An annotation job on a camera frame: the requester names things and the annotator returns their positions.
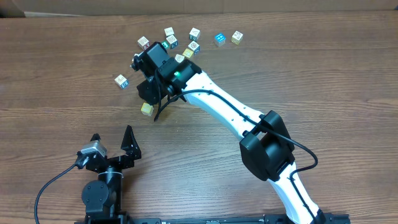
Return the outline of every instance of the cardboard wall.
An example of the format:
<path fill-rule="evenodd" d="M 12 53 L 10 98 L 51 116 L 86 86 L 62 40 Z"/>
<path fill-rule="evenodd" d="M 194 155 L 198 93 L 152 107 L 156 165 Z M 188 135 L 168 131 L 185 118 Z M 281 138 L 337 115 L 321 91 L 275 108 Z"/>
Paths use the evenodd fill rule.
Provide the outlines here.
<path fill-rule="evenodd" d="M 393 10 L 398 0 L 12 0 L 27 14 L 132 15 Z"/>

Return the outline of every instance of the blue cube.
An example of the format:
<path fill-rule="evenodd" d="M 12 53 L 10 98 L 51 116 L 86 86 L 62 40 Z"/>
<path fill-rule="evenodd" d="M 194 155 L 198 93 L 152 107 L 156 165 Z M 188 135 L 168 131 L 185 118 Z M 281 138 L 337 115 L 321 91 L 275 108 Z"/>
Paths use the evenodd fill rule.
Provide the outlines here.
<path fill-rule="evenodd" d="M 225 44 L 225 40 L 226 40 L 226 38 L 225 38 L 224 34 L 222 34 L 222 33 L 219 33 L 215 36 L 215 44 L 219 47 L 221 47 L 222 45 Z"/>

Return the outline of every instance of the small cube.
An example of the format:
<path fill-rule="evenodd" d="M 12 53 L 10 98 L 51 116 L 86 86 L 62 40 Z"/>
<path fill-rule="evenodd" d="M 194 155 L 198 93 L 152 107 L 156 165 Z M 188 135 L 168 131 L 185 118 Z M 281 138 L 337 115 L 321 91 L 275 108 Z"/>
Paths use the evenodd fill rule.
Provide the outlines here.
<path fill-rule="evenodd" d="M 174 35 L 173 27 L 169 27 L 169 28 L 164 29 L 164 32 L 166 34 L 166 37 L 168 37 L 170 35 Z"/>
<path fill-rule="evenodd" d="M 170 35 L 166 38 L 167 42 L 170 44 L 170 49 L 175 48 L 178 46 L 178 40 L 174 37 L 174 35 Z"/>
<path fill-rule="evenodd" d="M 185 49 L 182 55 L 186 56 L 187 58 L 191 58 L 193 55 L 193 51 L 191 51 L 190 49 Z"/>
<path fill-rule="evenodd" d="M 242 39 L 243 39 L 243 34 L 239 31 L 236 31 L 234 35 L 232 35 L 231 41 L 232 43 L 239 45 Z"/>
<path fill-rule="evenodd" d="M 167 49 L 167 48 L 169 47 L 169 44 L 167 43 L 166 40 L 162 42 L 162 45 L 163 45 L 163 47 L 164 47 L 165 49 Z"/>
<path fill-rule="evenodd" d="M 119 75 L 114 81 L 120 86 L 120 88 L 124 89 L 129 85 L 129 80 L 127 80 L 123 75 Z"/>
<path fill-rule="evenodd" d="M 199 36 L 200 36 L 200 30 L 192 28 L 191 32 L 189 33 L 189 39 L 198 41 Z"/>
<path fill-rule="evenodd" d="M 225 44 L 225 36 L 222 33 L 219 33 L 215 36 L 215 44 L 219 47 Z"/>
<path fill-rule="evenodd" d="M 145 37 L 141 37 L 138 40 L 138 46 L 140 48 L 142 48 L 143 50 L 146 50 L 149 47 L 149 40 L 147 38 L 145 38 Z"/>
<path fill-rule="evenodd" d="M 149 105 L 147 103 L 144 103 L 141 107 L 141 112 L 146 115 L 146 116 L 152 116 L 152 113 L 154 112 L 154 107 L 152 105 Z"/>
<path fill-rule="evenodd" d="M 185 59 L 185 57 L 182 56 L 182 55 L 179 55 L 179 54 L 176 54 L 176 55 L 175 55 L 175 60 L 176 60 L 178 63 L 181 63 L 184 59 Z"/>
<path fill-rule="evenodd" d="M 198 43 L 196 43 L 195 41 L 192 41 L 191 44 L 188 45 L 188 47 L 193 51 L 193 54 L 196 55 L 197 53 L 199 53 L 200 50 L 200 46 Z"/>

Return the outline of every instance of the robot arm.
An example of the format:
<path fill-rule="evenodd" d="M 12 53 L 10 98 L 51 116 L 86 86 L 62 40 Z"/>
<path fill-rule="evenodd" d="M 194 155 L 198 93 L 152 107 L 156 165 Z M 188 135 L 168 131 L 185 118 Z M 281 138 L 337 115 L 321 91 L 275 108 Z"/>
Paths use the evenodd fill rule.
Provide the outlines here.
<path fill-rule="evenodd" d="M 282 118 L 277 113 L 270 111 L 264 115 L 245 106 L 218 87 L 191 61 L 185 59 L 178 63 L 174 58 L 170 58 L 158 42 L 140 55 L 136 55 L 131 67 L 135 71 L 142 70 L 146 77 L 146 80 L 137 86 L 139 96 L 146 102 L 154 105 L 165 95 L 175 96 L 186 93 L 182 97 L 183 100 L 202 108 L 226 126 L 239 140 L 243 164 L 257 178 L 271 183 L 286 208 L 287 216 L 294 223 L 325 222 L 323 212 L 311 201 L 298 175 L 293 176 L 297 190 L 290 181 L 290 174 L 296 170 L 292 143 L 271 134 L 258 139 L 257 135 L 261 130 L 257 125 L 246 121 L 220 98 L 204 92 L 187 92 L 210 90 L 217 93 L 255 123 L 290 138 Z"/>
<path fill-rule="evenodd" d="M 223 91 L 218 87 L 212 80 L 208 77 L 205 72 L 201 74 L 195 74 L 189 81 L 187 81 L 187 87 L 182 90 L 182 92 L 189 90 L 205 89 L 211 90 L 232 103 L 237 109 L 243 111 L 244 114 L 248 115 L 252 120 L 259 123 L 261 121 L 260 111 L 254 110 L 237 99 L 233 98 L 227 92 Z M 185 95 L 185 99 L 192 105 L 200 107 L 207 113 L 211 114 L 214 118 L 226 126 L 239 141 L 241 141 L 244 136 L 245 131 L 249 132 L 254 128 L 254 125 L 248 121 L 245 121 L 237 112 L 235 112 L 230 106 L 224 103 L 222 100 L 214 95 L 207 95 L 206 93 L 190 93 Z M 268 179 L 271 186 L 277 192 L 279 198 L 283 202 L 286 208 L 286 214 L 294 223 L 311 223 L 313 218 L 309 214 L 308 210 L 303 206 L 303 203 L 299 196 L 297 195 L 292 183 L 290 182 L 289 175 L 296 169 L 296 164 L 289 164 L 279 175 L 279 180 L 272 181 Z M 294 174 L 295 184 L 306 201 L 307 205 L 314 215 L 317 215 L 319 208 L 318 205 L 313 203 L 305 191 L 303 184 L 301 183 L 299 176 Z"/>

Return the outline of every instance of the black wire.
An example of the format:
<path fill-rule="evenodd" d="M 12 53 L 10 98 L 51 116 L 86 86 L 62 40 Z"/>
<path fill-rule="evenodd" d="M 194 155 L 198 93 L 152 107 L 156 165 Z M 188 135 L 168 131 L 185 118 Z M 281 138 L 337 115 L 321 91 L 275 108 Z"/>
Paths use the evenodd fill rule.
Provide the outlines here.
<path fill-rule="evenodd" d="M 157 116 L 159 116 L 160 109 L 162 107 L 162 92 L 160 91 L 161 84 L 160 84 L 159 77 L 158 77 L 158 74 L 157 74 L 157 69 L 155 71 L 154 78 L 155 78 L 155 82 L 156 82 L 156 85 L 157 85 L 157 92 L 159 93 L 159 105 L 157 107 L 157 112 L 156 112 L 156 115 L 155 115 L 155 117 L 157 117 Z"/>
<path fill-rule="evenodd" d="M 277 133 L 277 132 L 275 132 L 275 131 L 273 131 L 273 130 L 271 130 L 271 129 L 269 129 L 269 128 L 267 128 L 267 127 L 265 127 L 265 126 L 263 126 L 263 125 L 261 125 L 261 124 L 259 124 L 259 123 L 257 123 L 257 122 L 255 122 L 255 121 L 253 121 L 252 119 L 250 119 L 250 117 L 246 116 L 244 113 L 242 113 L 240 110 L 238 110 L 232 103 L 230 103 L 230 102 L 229 102 L 228 100 L 226 100 L 224 97 L 222 97 L 221 95 L 219 95 L 219 94 L 217 94 L 217 93 L 215 93 L 215 92 L 213 92 L 213 91 L 211 91 L 211 90 L 188 90 L 188 91 L 185 91 L 185 92 L 183 92 L 183 93 L 181 93 L 181 94 L 179 94 L 179 95 L 174 96 L 173 98 L 169 99 L 169 101 L 167 101 L 167 102 L 158 110 L 158 113 L 156 114 L 154 120 L 156 121 L 156 120 L 159 118 L 160 113 L 164 110 L 164 108 L 166 108 L 167 105 L 169 105 L 169 104 L 172 103 L 172 102 L 177 101 L 180 97 L 182 97 L 182 96 L 184 96 L 184 95 L 186 95 L 186 94 L 189 94 L 189 93 L 207 93 L 208 95 L 214 95 L 214 96 L 218 97 L 219 99 L 221 99 L 222 101 L 224 101 L 224 103 L 226 103 L 229 107 L 231 107 L 233 110 L 235 110 L 235 112 L 237 112 L 237 113 L 238 113 L 241 117 L 243 117 L 246 121 L 249 121 L 250 123 L 256 125 L 263 133 L 269 133 L 269 134 L 272 134 L 273 136 L 276 136 L 276 137 L 281 138 L 281 139 L 283 139 L 283 140 L 285 140 L 285 141 L 287 141 L 287 142 L 290 142 L 290 143 L 296 145 L 297 147 L 303 149 L 304 151 L 306 151 L 307 153 L 309 153 L 309 154 L 313 157 L 313 159 L 314 159 L 315 162 L 314 162 L 312 165 L 306 166 L 306 167 L 303 167 L 303 168 L 300 168 L 300 169 L 296 169 L 295 171 L 291 172 L 291 173 L 290 173 L 289 179 L 290 179 L 290 182 L 292 183 L 293 188 L 295 189 L 295 191 L 296 191 L 298 197 L 299 197 L 300 200 L 302 201 L 304 207 L 308 210 L 308 212 L 311 214 L 311 216 L 312 216 L 314 222 L 316 223 L 317 221 L 315 220 L 314 214 L 313 214 L 312 211 L 310 210 L 310 207 L 307 205 L 307 203 L 305 203 L 304 198 L 302 197 L 302 195 L 300 194 L 300 192 L 299 192 L 299 190 L 298 190 L 296 184 L 294 183 L 293 175 L 296 174 L 296 173 L 298 173 L 298 172 L 305 171 L 305 170 L 309 170 L 309 169 L 312 169 L 312 168 L 316 167 L 316 166 L 318 165 L 318 157 L 317 157 L 317 155 L 315 155 L 315 153 L 313 153 L 309 148 L 307 148 L 307 147 L 305 147 L 304 145 L 298 143 L 297 141 L 294 141 L 293 139 L 290 139 L 290 138 L 288 138 L 288 137 L 285 137 L 285 136 L 283 136 L 283 135 L 281 135 L 281 134 L 279 134 L 279 133 Z"/>
<path fill-rule="evenodd" d="M 36 201 L 35 201 L 35 207 L 34 207 L 34 215 L 35 215 L 35 221 L 36 224 L 40 224 L 39 222 L 39 218 L 37 217 L 37 206 L 39 204 L 39 198 L 42 195 L 44 189 L 46 187 L 48 187 L 52 182 L 56 181 L 58 178 L 60 178 L 61 176 L 63 176 L 64 174 L 66 174 L 67 172 L 71 171 L 74 167 L 76 166 L 76 164 L 74 163 L 71 167 L 67 168 L 65 171 L 63 171 L 62 173 L 58 174 L 56 177 L 54 177 L 53 179 L 51 179 L 50 181 L 48 181 L 39 191 L 39 193 L 37 194 L 36 197 Z"/>

